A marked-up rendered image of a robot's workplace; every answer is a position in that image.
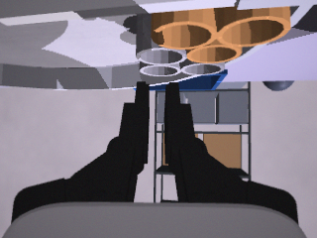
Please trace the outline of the blue shallow tray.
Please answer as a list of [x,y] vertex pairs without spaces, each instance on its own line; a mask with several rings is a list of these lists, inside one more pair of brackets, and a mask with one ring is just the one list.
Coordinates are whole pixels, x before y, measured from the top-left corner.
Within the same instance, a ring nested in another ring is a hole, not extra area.
[[[179,90],[215,90],[228,74],[224,69],[219,73],[200,75],[178,82]],[[150,90],[165,90],[166,84],[150,86]]]

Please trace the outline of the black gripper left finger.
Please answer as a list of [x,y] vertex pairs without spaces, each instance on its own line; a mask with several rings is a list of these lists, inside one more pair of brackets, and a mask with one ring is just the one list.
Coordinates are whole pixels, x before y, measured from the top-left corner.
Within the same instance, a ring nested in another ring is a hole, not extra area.
[[124,103],[119,136],[109,142],[106,152],[70,178],[19,191],[11,224],[27,211],[53,203],[134,202],[138,174],[148,163],[149,129],[150,85],[137,81],[135,103]]

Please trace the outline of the bronze bushing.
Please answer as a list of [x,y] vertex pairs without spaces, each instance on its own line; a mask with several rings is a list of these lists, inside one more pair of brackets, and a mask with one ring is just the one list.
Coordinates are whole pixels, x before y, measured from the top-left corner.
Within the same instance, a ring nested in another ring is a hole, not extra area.
[[191,50],[217,38],[217,8],[152,13],[151,37],[157,45]]
[[217,8],[216,39],[227,46],[266,44],[286,35],[290,29],[290,6],[244,10],[237,10],[237,6]]
[[211,44],[201,48],[187,50],[189,60],[201,63],[217,63],[234,60],[242,53],[242,47],[221,44],[215,39]]

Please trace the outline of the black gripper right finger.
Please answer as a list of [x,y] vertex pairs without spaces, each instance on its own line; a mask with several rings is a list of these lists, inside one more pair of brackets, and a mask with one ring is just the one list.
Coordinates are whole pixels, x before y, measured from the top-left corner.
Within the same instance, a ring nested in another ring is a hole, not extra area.
[[164,160],[175,175],[178,202],[258,205],[298,224],[297,204],[289,192],[242,180],[208,154],[205,143],[195,137],[191,105],[180,103],[178,82],[165,86]]

